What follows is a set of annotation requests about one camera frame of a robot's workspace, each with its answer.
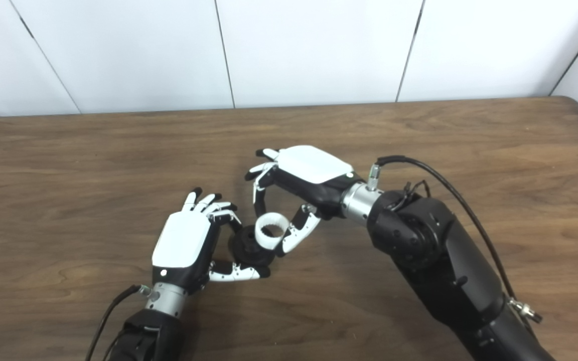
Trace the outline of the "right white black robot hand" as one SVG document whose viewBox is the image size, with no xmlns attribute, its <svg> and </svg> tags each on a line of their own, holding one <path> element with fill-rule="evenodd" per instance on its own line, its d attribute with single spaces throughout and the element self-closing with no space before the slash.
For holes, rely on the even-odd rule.
<svg viewBox="0 0 578 361">
<path fill-rule="evenodd" d="M 349 163 L 311 145 L 264 148 L 255 154 L 266 158 L 266 162 L 252 167 L 244 176 L 246 181 L 253 182 L 255 215 L 264 226 L 273 225 L 284 231 L 280 239 L 264 234 L 255 236 L 260 247 L 282 257 L 311 235 L 320 221 L 346 219 L 344 198 L 363 182 Z M 272 186 L 303 202 L 291 220 L 266 210 L 266 190 Z"/>
</svg>

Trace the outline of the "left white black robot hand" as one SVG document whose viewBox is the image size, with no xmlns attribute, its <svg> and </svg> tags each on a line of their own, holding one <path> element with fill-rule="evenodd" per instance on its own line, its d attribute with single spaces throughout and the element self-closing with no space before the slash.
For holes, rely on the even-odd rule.
<svg viewBox="0 0 578 361">
<path fill-rule="evenodd" d="M 237 205 L 221 201 L 221 194 L 202 196 L 191 190 L 181 210 L 169 215 L 152 254 L 152 283 L 174 285 L 186 294 L 202 290 L 210 281 L 235 282 L 270 277 L 267 266 L 243 261 L 214 260 L 222 226 L 236 234 L 243 229 Z"/>
</svg>

